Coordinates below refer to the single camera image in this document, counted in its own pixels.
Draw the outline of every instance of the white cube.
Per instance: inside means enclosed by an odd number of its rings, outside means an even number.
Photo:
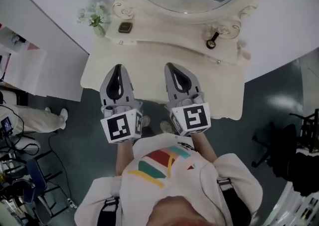
[[[137,109],[102,119],[101,123],[109,143],[122,143],[141,138],[142,113]]]
[[[169,117],[181,136],[204,132],[211,127],[208,103],[172,108]]]

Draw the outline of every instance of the flower vase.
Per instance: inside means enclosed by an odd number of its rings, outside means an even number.
[[[99,36],[99,37],[105,36],[105,30],[100,24],[98,24],[97,26],[94,26],[93,30],[97,36]]]

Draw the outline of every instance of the mirror frame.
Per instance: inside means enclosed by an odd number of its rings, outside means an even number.
[[[250,11],[256,7],[255,0],[230,0],[226,4],[210,11],[181,13],[162,8],[150,0],[114,0],[113,2],[114,14],[123,19],[133,19],[138,12],[145,12],[148,15],[173,20],[178,23],[203,24],[217,21],[219,22],[217,28],[223,25],[223,21],[235,21],[237,26],[233,26],[235,29],[240,29],[242,16],[249,15]]]

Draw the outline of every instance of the ornate carved frame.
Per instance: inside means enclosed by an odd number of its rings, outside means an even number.
[[[255,0],[230,0],[207,12],[181,13],[164,9],[149,0],[114,0],[113,12],[122,19],[133,19],[139,12],[175,23],[205,24],[218,29],[220,37],[234,39],[239,35],[241,20],[256,9]]]

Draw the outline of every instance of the vanity table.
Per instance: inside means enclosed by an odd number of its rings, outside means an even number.
[[[95,39],[81,85],[99,91],[106,74],[122,64],[135,98],[166,103],[164,66],[173,62],[197,76],[212,118],[239,120],[251,55],[238,35],[255,8],[254,0],[113,0],[112,22]],[[118,32],[122,22],[133,24],[130,33]]]

